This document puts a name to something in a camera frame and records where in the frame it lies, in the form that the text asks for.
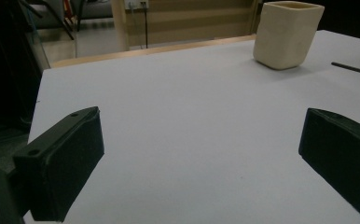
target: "ceramic cup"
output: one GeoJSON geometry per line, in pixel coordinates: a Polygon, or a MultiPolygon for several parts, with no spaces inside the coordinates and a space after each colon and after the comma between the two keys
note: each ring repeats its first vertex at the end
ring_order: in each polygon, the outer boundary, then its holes
{"type": "Polygon", "coordinates": [[[302,64],[324,10],[323,6],[295,1],[265,3],[256,32],[254,58],[277,70],[302,64]]]}

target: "black pen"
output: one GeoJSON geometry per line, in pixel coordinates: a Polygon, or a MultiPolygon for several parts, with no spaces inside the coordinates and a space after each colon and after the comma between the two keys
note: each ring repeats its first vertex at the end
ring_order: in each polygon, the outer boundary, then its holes
{"type": "Polygon", "coordinates": [[[351,67],[351,66],[349,66],[349,65],[342,64],[342,63],[331,63],[331,64],[334,65],[334,66],[337,66],[337,67],[349,69],[349,70],[352,70],[352,71],[354,71],[354,72],[359,72],[359,73],[360,73],[360,68],[351,67]]]}

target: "beige cup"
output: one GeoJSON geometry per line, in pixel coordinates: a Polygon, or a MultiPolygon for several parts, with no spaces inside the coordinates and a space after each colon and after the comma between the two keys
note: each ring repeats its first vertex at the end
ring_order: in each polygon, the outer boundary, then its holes
{"type": "Polygon", "coordinates": [[[324,10],[323,6],[294,1],[265,3],[256,32],[254,58],[278,70],[302,64],[324,10]]]}

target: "wooden table edge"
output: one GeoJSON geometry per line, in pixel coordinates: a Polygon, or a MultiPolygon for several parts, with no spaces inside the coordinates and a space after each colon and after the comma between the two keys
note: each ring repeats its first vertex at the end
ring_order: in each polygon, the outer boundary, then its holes
{"type": "Polygon", "coordinates": [[[223,45],[223,44],[255,40],[255,39],[256,39],[256,35],[245,35],[245,36],[237,36],[237,37],[231,37],[231,38],[223,38],[223,39],[215,39],[215,40],[187,43],[187,44],[180,44],[180,45],[165,46],[165,47],[159,47],[159,48],[153,48],[153,49],[137,49],[137,50],[95,55],[95,56],[75,58],[75,59],[65,59],[65,60],[61,60],[61,61],[57,61],[56,63],[53,63],[51,65],[51,68],[65,67],[65,66],[81,64],[81,63],[99,62],[99,61],[110,60],[110,59],[127,58],[127,57],[133,57],[133,56],[162,53],[162,52],[168,52],[168,51],[180,50],[180,49],[194,49],[194,48],[212,46],[212,45],[223,45]]]}

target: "white table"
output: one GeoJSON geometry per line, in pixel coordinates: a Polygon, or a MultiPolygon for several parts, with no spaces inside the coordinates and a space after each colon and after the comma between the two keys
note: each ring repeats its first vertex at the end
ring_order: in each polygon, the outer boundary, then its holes
{"type": "MultiPolygon", "coordinates": [[[[101,109],[105,154],[64,223],[360,223],[298,155],[308,107],[360,122],[360,39],[319,31],[273,71],[254,41],[46,70],[30,141],[101,109]]],[[[34,223],[30,215],[26,223],[34,223]]]]}

